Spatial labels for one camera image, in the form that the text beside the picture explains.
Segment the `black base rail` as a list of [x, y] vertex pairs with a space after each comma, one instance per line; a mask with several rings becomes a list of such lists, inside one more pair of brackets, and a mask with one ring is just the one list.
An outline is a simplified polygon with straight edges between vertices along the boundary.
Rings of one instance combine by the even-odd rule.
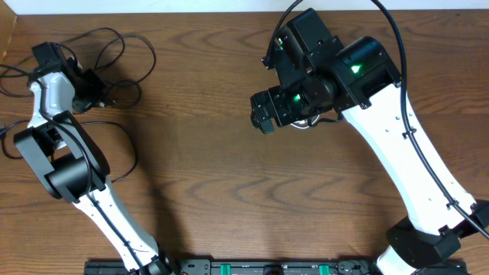
[[[127, 271], [121, 260], [87, 261], [84, 275], [114, 274], [181, 274], [181, 275], [365, 275], [381, 274], [372, 260], [333, 260], [333, 261], [217, 261], [209, 259], [185, 259], [177, 261], [177, 273], [164, 273], [154, 264], [145, 273]], [[431, 267], [415, 270], [411, 274], [470, 274], [465, 262], [451, 260]]]

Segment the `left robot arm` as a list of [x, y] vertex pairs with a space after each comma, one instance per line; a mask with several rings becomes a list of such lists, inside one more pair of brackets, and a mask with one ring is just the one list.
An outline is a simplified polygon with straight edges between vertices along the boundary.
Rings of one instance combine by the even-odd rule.
[[90, 218], [130, 274], [172, 274], [156, 240], [115, 192], [105, 156], [74, 118], [72, 82], [58, 71], [30, 77], [28, 88], [33, 115], [14, 143], [46, 191]]

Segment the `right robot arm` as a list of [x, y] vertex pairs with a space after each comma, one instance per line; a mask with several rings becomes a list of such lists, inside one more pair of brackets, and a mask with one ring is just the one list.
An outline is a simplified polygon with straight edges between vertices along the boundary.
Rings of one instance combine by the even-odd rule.
[[407, 215], [388, 232], [382, 274], [412, 274], [443, 262], [461, 240], [488, 228], [488, 204], [454, 178], [423, 130], [401, 75], [372, 37], [280, 35], [263, 58], [279, 85], [251, 97], [251, 121], [265, 134], [337, 112], [368, 143], [399, 191]]

